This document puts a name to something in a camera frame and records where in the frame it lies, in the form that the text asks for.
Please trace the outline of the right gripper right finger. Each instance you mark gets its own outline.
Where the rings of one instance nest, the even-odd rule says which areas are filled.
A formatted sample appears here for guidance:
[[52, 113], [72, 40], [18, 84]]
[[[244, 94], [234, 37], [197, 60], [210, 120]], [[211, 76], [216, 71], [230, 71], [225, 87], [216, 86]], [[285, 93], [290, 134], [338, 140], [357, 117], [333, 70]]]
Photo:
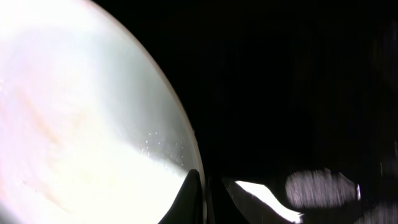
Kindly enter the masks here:
[[218, 177], [209, 176], [206, 182], [208, 224], [248, 224], [234, 204], [224, 183]]

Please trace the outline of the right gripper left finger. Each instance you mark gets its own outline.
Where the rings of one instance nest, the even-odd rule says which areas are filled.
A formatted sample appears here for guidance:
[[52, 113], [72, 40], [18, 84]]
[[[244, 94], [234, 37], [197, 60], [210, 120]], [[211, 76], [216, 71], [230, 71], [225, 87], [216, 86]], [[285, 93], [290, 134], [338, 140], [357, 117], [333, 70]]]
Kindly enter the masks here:
[[203, 199], [200, 174], [192, 169], [188, 172], [168, 212], [159, 224], [202, 224]]

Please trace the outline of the light blue plate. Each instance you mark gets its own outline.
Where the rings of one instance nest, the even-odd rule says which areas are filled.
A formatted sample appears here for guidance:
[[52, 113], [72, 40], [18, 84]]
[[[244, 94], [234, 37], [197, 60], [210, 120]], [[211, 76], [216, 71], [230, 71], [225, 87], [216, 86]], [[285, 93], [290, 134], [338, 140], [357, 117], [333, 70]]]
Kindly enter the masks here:
[[193, 129], [142, 44], [92, 1], [1, 2], [1, 222], [159, 223]]

